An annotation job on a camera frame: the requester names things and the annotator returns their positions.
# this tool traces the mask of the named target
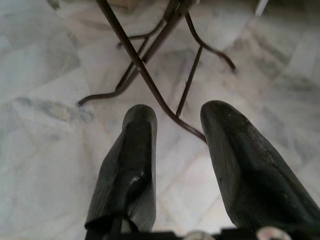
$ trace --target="dark metal leg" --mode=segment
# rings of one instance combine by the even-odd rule
[[[130,55],[133,63],[135,64],[136,68],[133,70],[133,72],[130,74],[128,79],[124,82],[124,86],[121,86],[122,92],[124,89],[126,89],[132,80],[130,78],[134,78],[138,72],[142,75],[144,81],[148,85],[149,89],[151,90],[152,94],[154,95],[155,99],[161,106],[161,108],[165,111],[165,113],[178,125],[180,125],[182,128],[186,129],[190,133],[196,135],[200,139],[202,139],[205,143],[206,138],[205,136],[196,130],[195,128],[191,127],[181,119],[179,119],[169,108],[169,106],[166,104],[165,100],[161,96],[159,90],[157,89],[154,81],[152,80],[148,70],[145,67],[145,63],[147,60],[150,59],[150,57],[155,53],[155,51],[159,48],[159,46],[163,43],[163,41],[166,39],[166,37],[169,35],[169,33],[173,30],[174,26],[180,21],[180,19],[184,16],[182,14],[183,11],[188,11],[188,9],[192,6],[193,1],[185,1],[184,4],[181,4],[179,8],[177,9],[178,14],[175,15],[175,17],[172,17],[171,21],[168,22],[166,27],[161,31],[157,39],[153,42],[153,44],[150,46],[146,54],[144,55],[143,59],[141,59],[136,52],[135,48],[132,46],[130,40],[128,39],[128,36],[126,35],[125,31],[123,30],[122,26],[120,25],[118,19],[116,18],[115,14],[113,13],[112,9],[110,8],[109,4],[106,0],[97,0],[97,3],[99,4],[100,8],[102,9],[105,17],[109,21],[111,27],[119,37],[120,41],[122,42],[124,48]],[[114,93],[107,94],[106,97],[115,97],[121,94],[120,91],[115,91]]]
[[[194,63],[193,63],[193,66],[192,66],[188,81],[186,82],[185,89],[183,91],[183,94],[182,94],[178,109],[176,110],[176,113],[175,113],[175,115],[177,117],[180,116],[182,108],[185,105],[185,101],[186,101],[186,98],[187,98],[187,95],[188,95],[192,80],[194,78],[194,75],[195,75],[195,72],[196,72],[196,69],[197,69],[197,66],[198,66],[199,59],[200,59],[200,56],[201,56],[203,48],[204,48],[203,46],[200,46],[199,50],[198,50],[198,53],[196,54],[196,57],[195,57],[195,60],[194,60]]]
[[[123,94],[125,92],[125,90],[127,90],[127,88],[131,85],[131,83],[134,81],[134,79],[136,78],[136,76],[138,75],[138,69],[135,68],[133,70],[133,72],[131,73],[131,75],[122,83],[122,85],[116,89],[114,92],[111,93],[103,93],[103,94],[95,94],[95,95],[90,95],[90,96],[86,96],[85,98],[81,99],[80,101],[78,101],[76,103],[77,107],[82,106],[83,104],[85,104],[88,101],[91,100],[97,100],[97,99],[110,99],[110,98],[114,98],[117,97],[121,94]]]
[[[144,39],[144,40],[150,39],[153,35],[155,35],[159,31],[159,29],[163,26],[164,22],[165,21],[163,19],[161,19],[158,22],[158,24],[155,26],[155,28],[153,30],[151,30],[150,32],[145,33],[145,34],[140,34],[140,35],[129,36],[128,38],[130,41],[131,40],[139,40],[139,39]],[[122,47],[122,42],[117,43],[116,48],[119,49],[121,47]]]
[[[141,44],[137,54],[140,56],[140,54],[142,53],[142,51],[145,49],[147,43],[149,41],[149,37],[147,37],[143,43]],[[132,69],[134,68],[135,64],[134,62],[132,61],[130,63],[130,65],[128,66],[128,68],[126,69],[125,73],[123,74],[121,80],[119,81],[118,85],[116,86],[115,90],[121,88],[121,86],[124,84],[124,82],[126,81],[126,79],[128,78],[129,74],[131,73]]]
[[[109,22],[111,22],[112,20],[109,19],[108,14],[110,14],[109,12],[106,13],[105,12],[105,3],[106,0],[97,0],[97,3],[99,4],[101,10],[103,11],[105,17],[107,18],[107,20]],[[158,48],[161,46],[161,44],[167,39],[168,35],[173,31],[173,29],[175,28],[175,26],[179,23],[179,21],[185,16],[185,14],[188,12],[188,9],[191,6],[188,6],[188,4],[183,4],[180,5],[179,8],[176,10],[177,13],[179,14],[175,14],[174,16],[172,16],[172,18],[170,19],[170,21],[164,26],[164,28],[162,29],[162,31],[159,33],[159,35],[157,36],[157,38],[153,41],[153,43],[151,44],[151,46],[149,47],[149,49],[146,51],[146,53],[144,54],[142,61],[146,64],[150,58],[155,54],[155,52],[158,50]],[[137,75],[139,74],[139,67],[137,67],[137,64],[135,64],[135,62],[133,61],[134,65],[136,66],[133,71],[129,74],[129,69],[130,66],[128,67],[127,71],[125,72],[125,74],[123,75],[122,79],[120,80],[120,82],[118,83],[118,88],[111,93],[105,93],[105,94],[95,94],[95,95],[90,95],[85,97],[84,99],[80,100],[77,103],[77,106],[81,106],[84,103],[86,103],[87,101],[90,100],[96,100],[96,99],[109,99],[109,98],[113,98],[113,97],[117,97],[120,94],[122,94],[129,86],[130,84],[133,82],[133,80],[137,77]]]
[[[216,54],[219,57],[223,58],[228,63],[228,65],[230,66],[231,70],[233,72],[235,72],[237,70],[237,68],[234,65],[234,63],[232,62],[232,60],[227,55],[225,55],[223,52],[221,52],[219,50],[216,50],[216,49],[210,47],[204,41],[201,40],[201,38],[197,34],[197,31],[195,29],[195,26],[194,26],[194,24],[192,22],[192,19],[191,19],[191,16],[190,16],[189,13],[185,15],[185,20],[186,20],[186,23],[188,24],[188,27],[190,29],[190,32],[191,32],[192,36],[198,42],[198,44],[200,44],[200,46],[204,47],[205,49],[207,49],[208,51],[212,52],[213,54]]]

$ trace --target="marble floor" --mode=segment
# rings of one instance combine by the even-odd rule
[[[191,15],[199,35],[238,67],[204,52],[182,118],[201,129],[200,108],[223,100],[245,114],[281,153],[320,205],[320,1],[207,0]],[[115,8],[128,34],[145,32],[166,2]],[[217,232],[232,226],[208,148],[174,124],[141,77],[111,92],[130,59],[93,1],[0,1],[0,238],[84,239],[100,165],[126,111],[151,106],[158,119],[155,231]],[[185,22],[147,65],[172,110],[178,106],[197,44]]]

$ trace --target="metal rod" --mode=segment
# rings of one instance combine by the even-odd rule
[[[169,0],[169,3],[164,11],[162,19],[168,22],[171,17],[175,14],[177,7],[179,6],[179,0]]]
[[[142,53],[142,51],[145,49],[147,43],[149,41],[149,37],[146,37],[143,41],[143,43],[141,44],[137,54],[140,56],[140,54]],[[119,89],[121,87],[122,84],[124,84],[124,81],[128,78],[128,75],[130,74],[130,72],[132,71],[132,69],[134,68],[135,64],[132,61],[130,63],[130,65],[128,66],[128,68],[126,69],[125,73],[123,74],[122,78],[120,79],[118,85],[115,87],[115,89]]]
[[[177,117],[180,116],[180,114],[182,112],[182,108],[185,105],[185,101],[186,101],[186,98],[187,98],[187,95],[188,95],[192,80],[194,78],[195,72],[197,70],[197,66],[198,66],[199,59],[200,59],[200,56],[201,56],[203,48],[204,48],[203,46],[200,46],[199,49],[198,49],[198,53],[196,54],[196,57],[195,57],[191,72],[189,74],[188,81],[186,82],[186,85],[185,85],[185,88],[184,88],[184,91],[183,91],[183,94],[182,94],[178,109],[176,110],[176,113],[175,113],[175,115]]]
[[[133,57],[130,54],[130,51],[134,51],[134,53],[136,53],[136,54],[137,54],[137,52],[136,52],[135,48],[132,46],[130,40],[128,39],[126,33],[124,32],[123,28],[121,27],[120,23],[118,22],[118,19],[115,16],[115,14],[112,11],[112,9],[110,8],[109,4],[106,2],[106,0],[97,0],[96,2],[100,6],[103,14],[105,15],[105,17],[109,21],[111,27],[113,28],[114,32],[117,34],[117,36],[120,39],[120,41],[122,42],[123,46],[124,46],[124,41],[122,40],[122,38],[125,38],[125,40],[129,41],[130,46],[127,46],[127,48],[130,48],[130,50],[128,50],[126,48],[126,46],[124,46],[124,47],[126,48],[126,51],[128,52],[128,54],[130,55],[130,57],[132,59],[132,62],[135,64],[135,62],[133,61]],[[115,19],[113,19],[113,18],[111,19],[109,17],[108,14],[110,14],[110,12],[106,11],[106,5],[110,8],[110,11],[111,11],[111,13],[112,13],[112,15],[114,16]],[[170,32],[178,24],[178,22],[184,17],[184,14],[182,14],[182,12],[187,14],[188,8],[186,7],[186,4],[180,5],[178,7],[177,13],[171,17],[170,21],[164,26],[164,28],[161,30],[159,35],[153,41],[153,43],[151,44],[151,46],[149,47],[147,52],[144,54],[142,59],[143,59],[143,62],[145,64],[155,54],[155,52],[158,50],[158,48],[161,46],[161,44],[166,40],[166,38],[168,37]],[[116,23],[114,23],[114,21],[117,21],[117,23],[119,24],[120,28],[123,30],[124,36],[122,36],[122,38],[119,36],[119,33],[118,33],[117,29],[113,27],[116,24]],[[76,105],[79,107],[79,106],[82,106],[83,104],[85,104],[86,102],[91,101],[91,100],[109,99],[109,98],[113,98],[113,97],[117,97],[117,96],[121,95],[131,85],[131,83],[136,79],[136,77],[139,74],[139,71],[138,71],[139,68],[137,67],[137,64],[135,64],[135,66],[136,67],[128,75],[128,77],[126,77],[126,78],[125,78],[125,76],[122,77],[122,79],[120,80],[121,84],[120,84],[120,82],[118,83],[118,86],[119,85],[120,86],[118,88],[116,88],[116,90],[114,92],[103,93],[103,94],[95,94],[95,95],[87,96],[87,97],[81,99]]]
[[[142,75],[144,81],[146,82],[146,84],[148,85],[148,87],[150,88],[152,94],[154,95],[155,99],[157,100],[157,102],[159,103],[159,105],[161,106],[161,108],[164,110],[164,112],[173,120],[175,121],[178,125],[180,125],[182,128],[186,129],[187,131],[193,133],[194,135],[196,135],[197,137],[199,137],[200,139],[202,139],[205,143],[206,138],[205,136],[199,132],[198,130],[196,130],[195,128],[191,127],[190,125],[188,125],[187,123],[185,123],[184,121],[182,121],[181,119],[179,119],[168,107],[168,105],[166,104],[165,100],[163,99],[163,97],[161,96],[159,90],[157,89],[154,81],[152,80],[148,70],[145,67],[144,62],[142,61],[142,59],[139,57],[139,55],[137,54],[135,48],[132,46],[130,40],[128,39],[128,36],[126,35],[125,31],[123,30],[122,26],[120,25],[118,19],[116,18],[114,12],[112,11],[111,7],[109,6],[107,0],[97,0],[97,3],[99,4],[99,6],[101,7],[105,17],[107,18],[107,20],[109,21],[111,27],[113,28],[113,30],[115,31],[115,33],[117,34],[117,36],[119,37],[120,41],[122,42],[124,48],[126,49],[126,51],[128,52],[128,54],[130,55],[133,63],[136,65],[135,69],[139,69],[140,74]],[[173,18],[173,22],[176,22],[175,24],[177,24],[180,20],[180,18],[183,17],[183,15],[177,14],[177,17],[172,17]],[[162,34],[161,36],[158,36],[157,39],[159,39],[160,37],[162,37],[163,39],[161,39],[162,41],[159,41],[155,44],[155,42],[157,40],[154,41],[154,43],[152,44],[153,46],[153,53],[158,49],[158,47],[160,46],[160,44],[163,42],[163,40],[165,39],[165,35]],[[152,55],[151,51],[148,51],[148,55],[146,55],[147,57]]]
[[[232,62],[232,60],[227,55],[225,55],[223,52],[221,52],[221,51],[219,51],[217,49],[214,49],[213,47],[210,47],[204,41],[202,41],[202,39],[197,34],[197,31],[195,29],[195,26],[194,26],[194,24],[192,22],[192,19],[191,19],[191,16],[190,16],[189,13],[187,13],[185,15],[185,20],[186,20],[186,23],[188,24],[188,27],[190,29],[190,32],[191,32],[192,36],[198,42],[198,44],[200,44],[200,46],[203,46],[208,51],[218,55],[221,58],[223,58],[227,62],[227,64],[230,66],[231,70],[233,72],[235,72],[237,70],[237,68],[236,68],[235,64]]]
[[[140,34],[140,35],[129,36],[128,38],[129,38],[129,40],[138,40],[138,39],[151,38],[153,35],[155,35],[155,34],[158,32],[158,30],[162,27],[162,25],[164,24],[164,22],[165,22],[165,21],[164,21],[163,19],[161,19],[161,20],[157,23],[157,25],[155,26],[155,28],[152,29],[150,32],[145,33],[145,34]],[[121,47],[122,47],[122,43],[121,43],[121,42],[117,43],[116,47],[117,47],[118,49],[121,48]]]

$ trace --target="folding stand leg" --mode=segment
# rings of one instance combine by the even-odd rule
[[[159,29],[161,29],[161,27],[163,26],[163,24],[165,22],[168,22],[172,16],[174,15],[177,7],[179,6],[179,1],[178,0],[170,0],[168,6],[166,7],[166,10],[163,14],[162,19],[158,22],[158,24],[155,26],[155,28],[153,30],[151,30],[148,33],[145,34],[140,34],[140,35],[133,35],[133,36],[129,36],[129,40],[139,40],[139,39],[144,39],[142,45],[140,46],[139,50],[138,50],[138,55],[140,55],[145,46],[147,45],[149,39],[156,34]],[[117,45],[116,48],[120,49],[122,47],[122,42],[120,41]],[[121,85],[124,83],[124,81],[126,80],[126,78],[128,77],[129,73],[132,71],[132,69],[134,68],[134,63],[131,62],[129,67],[126,69],[124,75],[122,76],[121,80],[119,81],[118,85],[116,86],[115,89],[118,89],[121,87]]]
[[[189,13],[188,13],[187,15],[185,15],[185,20],[186,20],[186,23],[188,24],[188,27],[189,27],[189,29],[190,29],[190,32],[191,32],[192,36],[193,36],[194,39],[197,41],[197,43],[198,43],[200,46],[204,47],[206,50],[208,50],[208,51],[212,52],[213,54],[216,54],[216,55],[218,55],[219,57],[223,58],[223,59],[227,62],[227,64],[230,66],[231,70],[232,70],[233,72],[235,72],[235,71],[236,71],[236,66],[234,65],[234,63],[231,61],[231,59],[230,59],[227,55],[225,55],[225,54],[224,54],[223,52],[221,52],[221,51],[218,51],[218,50],[210,47],[209,45],[207,45],[206,43],[204,43],[204,41],[201,40],[201,38],[200,38],[199,35],[197,34],[197,31],[196,31],[196,29],[195,29],[195,26],[194,26],[194,24],[193,24],[193,22],[192,22],[192,19],[191,19],[191,16],[190,16]]]
[[[78,106],[81,106],[85,102],[93,99],[104,99],[104,98],[112,98],[120,95],[123,93],[127,87],[132,83],[132,81],[136,78],[138,73],[141,74],[144,81],[148,85],[149,89],[151,90],[152,94],[154,95],[155,99],[161,106],[161,108],[164,110],[164,112],[178,125],[180,125],[182,128],[186,129],[187,131],[191,132],[192,134],[196,135],[200,139],[202,139],[206,143],[205,136],[196,130],[195,128],[191,127],[181,119],[179,119],[169,108],[169,106],[166,104],[165,100],[161,96],[159,90],[157,89],[154,81],[152,80],[148,70],[146,69],[145,63],[148,62],[148,60],[154,55],[154,53],[158,50],[160,45],[165,41],[165,39],[168,37],[168,35],[171,33],[171,31],[174,29],[174,27],[178,24],[178,22],[187,14],[189,8],[193,5],[194,0],[184,0],[179,7],[176,9],[176,14],[174,14],[170,21],[166,24],[166,26],[163,28],[163,30],[160,32],[158,37],[155,39],[155,41],[152,43],[150,48],[147,50],[143,58],[141,59],[136,52],[135,48],[131,44],[128,36],[126,35],[125,31],[123,30],[122,26],[120,25],[118,19],[116,18],[115,14],[113,13],[112,9],[110,8],[108,2],[106,0],[97,0],[97,3],[99,4],[100,8],[102,9],[105,17],[109,21],[111,27],[113,28],[114,32],[119,37],[120,41],[122,42],[122,45],[130,55],[134,65],[136,66],[132,73],[128,76],[128,78],[123,82],[123,84],[118,88],[115,92],[107,93],[107,94],[98,94],[98,95],[91,95],[87,96],[86,98],[82,99],[77,103]]]
[[[199,50],[198,50],[198,53],[196,54],[196,57],[195,57],[195,60],[194,60],[194,63],[193,63],[193,66],[192,66],[188,81],[186,82],[186,85],[185,85],[185,88],[184,88],[184,91],[183,91],[183,94],[182,94],[178,109],[176,110],[176,113],[175,113],[175,115],[177,117],[180,116],[180,114],[182,112],[182,108],[185,105],[185,101],[186,101],[186,98],[187,98],[187,95],[188,95],[192,80],[194,78],[194,75],[195,75],[195,72],[196,72],[196,69],[197,69],[197,66],[198,66],[199,59],[200,59],[200,56],[201,56],[203,48],[204,48],[203,46],[200,46]]]

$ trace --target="white marble tile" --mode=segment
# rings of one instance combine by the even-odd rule
[[[196,230],[210,234],[219,234],[222,229],[234,229],[236,226],[231,222],[221,197],[210,207],[210,210],[195,227]]]
[[[319,132],[319,87],[308,78],[284,72],[263,101],[286,126]]]
[[[1,174],[1,182],[6,182],[0,190],[5,199],[0,208],[1,234],[33,238],[41,233],[53,238],[72,229],[68,234],[77,234],[74,230],[83,228],[111,144],[98,124],[90,124]],[[64,218],[68,224],[63,227]]]
[[[8,39],[4,35],[0,35],[0,56],[6,54],[12,50],[12,47]]]
[[[79,66],[76,53],[64,49],[65,44],[71,46],[67,36],[57,35],[54,39],[9,52],[0,58],[0,103],[19,97]]]
[[[306,127],[297,129],[288,124],[286,112],[275,113],[271,109],[274,110],[263,107],[252,118],[252,123],[279,151],[289,167],[297,172],[319,155],[319,143],[311,138]]]
[[[317,44],[305,33],[297,45],[288,67],[306,78],[311,78],[318,56]]]
[[[67,130],[61,129],[57,126],[48,126],[40,121],[22,118],[21,122],[37,151],[51,146],[70,134]]]
[[[15,99],[13,104],[22,119],[73,132],[96,118],[92,107],[76,107],[76,102],[88,94],[85,73],[78,68]]]
[[[106,71],[105,69],[108,70],[106,71],[108,74],[113,74],[113,71],[120,72],[119,74],[122,74],[122,72],[126,70],[127,65],[130,63],[130,58],[125,50],[118,50],[116,48],[117,42],[117,36],[111,34],[99,39],[94,44],[83,47],[78,51],[81,65],[84,67],[86,74],[88,75],[89,85],[91,85],[91,82],[97,81],[95,74],[100,74],[101,72]],[[110,78],[109,80],[108,78],[108,81],[106,82],[110,81],[116,84],[119,79],[113,80]]]
[[[194,159],[206,149],[196,136],[179,127],[168,117],[158,120],[156,146],[156,193],[165,191]]]
[[[47,4],[1,17],[1,28],[14,49],[45,40],[63,31],[64,23]]]
[[[97,5],[68,16],[65,23],[77,37],[80,47],[93,43],[103,36],[114,35],[111,26]]]
[[[209,151],[193,161],[159,199],[173,219],[191,231],[203,219],[220,191]]]
[[[5,173],[36,150],[11,103],[0,107],[0,172]]]
[[[313,200],[320,206],[320,164],[319,159],[309,162],[298,173],[297,177],[304,185]]]
[[[183,234],[184,231],[179,229],[170,213],[162,206],[161,202],[156,202],[156,219],[153,225],[153,232],[169,232],[174,231],[176,234]]]
[[[59,1],[59,9],[56,10],[56,13],[62,18],[68,18],[96,6],[95,1]]]
[[[2,0],[0,2],[0,17],[18,13],[31,9],[36,4],[41,4],[40,0]]]

